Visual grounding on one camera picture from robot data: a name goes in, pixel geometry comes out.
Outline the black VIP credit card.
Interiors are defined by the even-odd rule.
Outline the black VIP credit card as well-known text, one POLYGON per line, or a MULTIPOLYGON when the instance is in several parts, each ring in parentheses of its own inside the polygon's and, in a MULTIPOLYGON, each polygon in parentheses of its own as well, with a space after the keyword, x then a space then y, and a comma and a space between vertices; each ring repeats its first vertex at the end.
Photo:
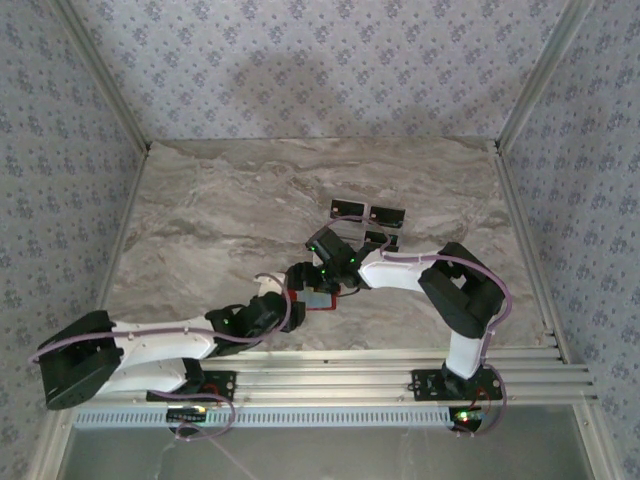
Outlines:
POLYGON ((404 223, 405 213, 404 209, 371 206, 369 219, 383 227, 400 229, 404 223))
POLYGON ((398 252, 398 236, 394 234, 385 234, 382 232, 376 232, 367 230, 364 236, 364 245, 370 250, 380 249, 385 247, 385 251, 398 252))
POLYGON ((356 217, 356 222, 364 216, 366 204, 341 199, 333 199, 330 206, 330 218, 356 217))

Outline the aluminium corner post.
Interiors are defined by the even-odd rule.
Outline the aluminium corner post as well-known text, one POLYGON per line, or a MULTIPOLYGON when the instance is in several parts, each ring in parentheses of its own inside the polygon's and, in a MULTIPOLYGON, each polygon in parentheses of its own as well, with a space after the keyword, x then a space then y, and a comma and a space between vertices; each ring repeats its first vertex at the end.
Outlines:
POLYGON ((496 138, 496 149, 505 155, 526 125, 558 65, 569 49, 596 0, 567 0, 505 124, 496 138))
POLYGON ((72 2, 70 0, 47 0, 47 2, 96 83, 106 104, 124 129, 127 138, 140 153, 147 153, 148 142, 145 135, 121 95, 114 77, 99 53, 96 42, 84 26, 72 2))

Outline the red card holder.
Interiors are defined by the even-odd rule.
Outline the red card holder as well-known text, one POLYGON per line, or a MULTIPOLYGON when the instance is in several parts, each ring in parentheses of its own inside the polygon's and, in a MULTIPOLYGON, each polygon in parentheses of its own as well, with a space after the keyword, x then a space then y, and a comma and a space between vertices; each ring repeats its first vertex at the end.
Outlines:
POLYGON ((291 291, 287 289, 291 302, 299 301, 306 304, 306 311, 333 311, 337 308, 337 293, 320 291, 316 288, 307 288, 303 291, 291 291))

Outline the aluminium extrusion base rails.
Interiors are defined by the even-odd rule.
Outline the aluminium extrusion base rails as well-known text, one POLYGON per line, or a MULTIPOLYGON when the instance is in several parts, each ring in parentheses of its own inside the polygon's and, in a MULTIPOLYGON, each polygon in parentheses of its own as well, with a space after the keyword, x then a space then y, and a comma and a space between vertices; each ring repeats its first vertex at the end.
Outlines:
MULTIPOLYGON (((205 360, 205 372, 236 374, 239 406, 382 406, 410 403, 414 370, 439 369, 440 350, 243 352, 205 360)), ((591 403, 587 366, 568 364, 556 348, 504 348, 487 362, 501 375, 512 405, 591 403)))

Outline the grey metal panel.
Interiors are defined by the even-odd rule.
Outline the grey metal panel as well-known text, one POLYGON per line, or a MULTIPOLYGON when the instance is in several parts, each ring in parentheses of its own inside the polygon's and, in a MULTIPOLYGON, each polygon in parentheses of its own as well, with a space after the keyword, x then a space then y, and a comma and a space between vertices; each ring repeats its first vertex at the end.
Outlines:
POLYGON ((166 429, 79 430, 57 480, 595 480, 583 449, 510 428, 480 438, 436 429, 237 429, 176 440, 166 429))

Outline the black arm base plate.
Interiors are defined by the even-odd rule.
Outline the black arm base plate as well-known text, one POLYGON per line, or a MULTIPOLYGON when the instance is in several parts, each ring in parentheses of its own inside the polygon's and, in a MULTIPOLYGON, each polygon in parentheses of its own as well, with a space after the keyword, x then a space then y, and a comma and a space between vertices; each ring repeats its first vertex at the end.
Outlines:
POLYGON ((416 401, 494 401, 504 397, 498 376, 486 368, 480 368, 470 379, 443 369, 413 370, 407 387, 416 401))
POLYGON ((233 400, 237 374, 235 371, 203 371, 199 374, 188 374, 186 383, 168 392, 150 390, 148 401, 161 400, 201 400, 222 402, 233 400))

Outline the black controller board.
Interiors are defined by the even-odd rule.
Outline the black controller board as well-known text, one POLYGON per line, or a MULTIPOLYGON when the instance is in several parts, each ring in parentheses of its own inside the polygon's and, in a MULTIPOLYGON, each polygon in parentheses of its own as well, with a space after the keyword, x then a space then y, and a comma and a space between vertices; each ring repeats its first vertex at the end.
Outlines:
POLYGON ((167 409, 167 423, 202 423, 207 420, 207 409, 200 406, 170 407, 167 409))
POLYGON ((475 434, 487 417, 487 413, 480 407, 451 407, 449 409, 449 415, 453 422, 451 430, 468 434, 475 434))

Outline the aluminium table side rail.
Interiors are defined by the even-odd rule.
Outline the aluminium table side rail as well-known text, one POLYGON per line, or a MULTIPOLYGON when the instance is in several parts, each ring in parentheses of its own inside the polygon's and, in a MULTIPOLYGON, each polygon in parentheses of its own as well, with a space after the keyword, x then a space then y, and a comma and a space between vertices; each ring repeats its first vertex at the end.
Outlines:
POLYGON ((541 315, 541 321, 555 340, 558 358, 566 364, 574 363, 575 360, 572 357, 570 346, 563 332, 561 318, 536 249, 534 237, 528 223, 527 212, 519 195, 511 166, 501 152, 500 143, 497 140, 490 142, 489 145, 495 151, 498 179, 515 229, 515 236, 524 260, 533 297, 541 315))
POLYGON ((139 162, 136 167, 131 188, 127 196, 124 212, 120 219, 119 229, 115 238, 115 244, 113 246, 113 249, 109 257, 106 276, 98 292, 97 303, 96 303, 96 307, 98 310, 103 309, 107 305, 109 296, 113 288, 113 284, 115 282, 115 277, 119 268, 120 258, 123 253, 125 241, 127 238, 129 222, 134 209, 134 204, 135 204, 137 193, 139 190, 141 178, 142 178, 145 165, 149 156, 149 151, 150 151, 150 146, 147 145, 139 157, 139 162))

